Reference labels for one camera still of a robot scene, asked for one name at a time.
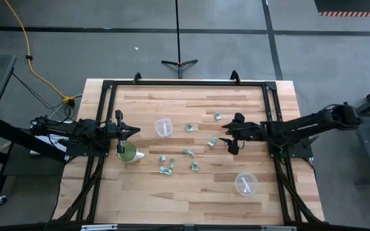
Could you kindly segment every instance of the wooden table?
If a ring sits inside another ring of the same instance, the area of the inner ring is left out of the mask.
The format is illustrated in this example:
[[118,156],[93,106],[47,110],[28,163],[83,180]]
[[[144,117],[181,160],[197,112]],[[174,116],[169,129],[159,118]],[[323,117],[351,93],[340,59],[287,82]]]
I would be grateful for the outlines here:
[[[78,118],[96,117],[101,85],[101,79],[87,80]],[[299,117],[292,81],[277,81],[277,91],[283,119]],[[124,164],[116,156],[115,142],[112,144],[103,169],[95,223],[283,223],[274,163],[266,143],[246,142],[237,156],[229,154],[222,141],[214,147],[207,145],[213,135],[227,137],[221,126],[231,122],[235,112],[241,112],[246,121],[266,121],[261,88],[119,86],[116,109],[123,112],[124,122],[141,128],[128,141],[145,158],[135,164]],[[216,112],[220,112],[222,120],[215,120]],[[168,138],[160,138],[155,132],[154,123],[162,118],[169,118],[173,123],[174,131]],[[194,132],[185,131],[186,123],[193,125]],[[183,153],[186,148],[196,153],[194,159]],[[168,166],[170,158],[175,159],[172,176],[159,174],[161,155],[167,157],[164,166]],[[193,161],[199,163],[198,173],[190,170]],[[80,192],[86,162],[86,157],[78,157],[65,167],[54,218],[62,215]],[[323,220],[311,167],[301,159],[293,159],[292,167],[297,192]],[[240,196],[236,191],[234,179],[242,172],[253,173],[258,178],[259,191],[254,196]],[[289,196],[287,201],[293,217]]]

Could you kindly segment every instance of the tripod base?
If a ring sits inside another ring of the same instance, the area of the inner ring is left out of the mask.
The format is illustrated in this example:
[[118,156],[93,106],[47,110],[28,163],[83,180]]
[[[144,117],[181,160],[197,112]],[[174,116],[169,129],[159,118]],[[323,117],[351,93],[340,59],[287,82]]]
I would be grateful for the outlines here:
[[195,64],[197,63],[198,60],[190,60],[190,61],[186,61],[186,62],[179,62],[179,63],[176,63],[176,62],[171,62],[171,61],[165,61],[165,60],[162,60],[161,63],[162,64],[170,64],[170,65],[174,65],[178,68],[178,78],[179,79],[182,79],[182,68],[186,65],[186,64]]

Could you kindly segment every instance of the concrete floor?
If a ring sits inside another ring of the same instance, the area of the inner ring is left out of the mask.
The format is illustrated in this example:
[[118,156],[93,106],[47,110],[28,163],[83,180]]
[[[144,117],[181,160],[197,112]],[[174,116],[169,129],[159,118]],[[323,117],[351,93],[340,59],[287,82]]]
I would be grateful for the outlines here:
[[[169,0],[11,0],[25,25],[104,28],[174,28]],[[370,31],[370,18],[320,17],[313,1],[268,0],[275,30]],[[183,28],[266,29],[261,0],[179,0]],[[0,0],[0,25],[17,25]],[[83,91],[86,78],[176,78],[160,60],[176,60],[175,34],[29,33],[34,67],[68,95]],[[185,78],[275,80],[267,35],[183,34],[182,59],[199,63]],[[370,37],[276,36],[284,80],[293,80],[302,115],[331,103],[363,102],[370,93]],[[16,74],[53,105],[60,98],[28,70],[22,33],[0,32],[0,53],[18,56]],[[0,117],[15,126],[52,112],[11,79]],[[354,182],[370,176],[355,133],[330,131],[313,145],[318,188],[326,221],[370,228],[370,187]],[[0,225],[47,221],[60,174],[9,178]]]

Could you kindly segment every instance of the caster wheel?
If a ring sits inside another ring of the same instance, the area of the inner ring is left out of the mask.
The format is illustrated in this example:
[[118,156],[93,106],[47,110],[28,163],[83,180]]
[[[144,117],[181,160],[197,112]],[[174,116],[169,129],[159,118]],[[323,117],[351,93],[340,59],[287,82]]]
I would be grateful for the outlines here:
[[6,200],[7,199],[6,199],[5,196],[0,196],[0,206],[3,205],[3,204],[5,204]]

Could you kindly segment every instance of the yellow object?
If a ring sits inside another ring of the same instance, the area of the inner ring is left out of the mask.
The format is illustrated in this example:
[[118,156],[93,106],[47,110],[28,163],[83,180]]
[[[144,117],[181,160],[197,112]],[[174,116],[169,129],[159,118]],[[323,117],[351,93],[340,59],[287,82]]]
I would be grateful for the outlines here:
[[21,26],[22,28],[22,31],[24,32],[24,36],[25,36],[25,41],[26,41],[26,49],[28,51],[28,54],[26,55],[26,58],[28,59],[28,65],[30,67],[30,70],[31,72],[36,76],[38,77],[40,80],[44,81],[45,83],[47,83],[49,86],[51,86],[61,97],[62,97],[62,101],[67,104],[67,105],[71,105],[73,106],[73,104],[69,104],[69,103],[74,103],[75,102],[75,98],[74,97],[70,97],[70,96],[65,96],[63,95],[52,83],[50,83],[49,81],[45,80],[43,77],[41,77],[39,74],[37,74],[34,70],[33,70],[33,67],[32,67],[32,63],[31,63],[31,60],[32,60],[32,56],[31,56],[31,49],[30,49],[30,42],[28,41],[28,36],[26,34],[26,31],[25,31],[25,28],[24,28],[24,25],[22,25],[22,22],[21,20],[19,19],[17,13],[15,12],[15,10],[13,10],[12,6],[10,5],[10,3],[5,0],[5,3],[8,5],[8,7],[10,8],[11,12],[13,13],[13,15],[15,16],[15,18],[17,18],[17,21],[19,23],[19,25]]

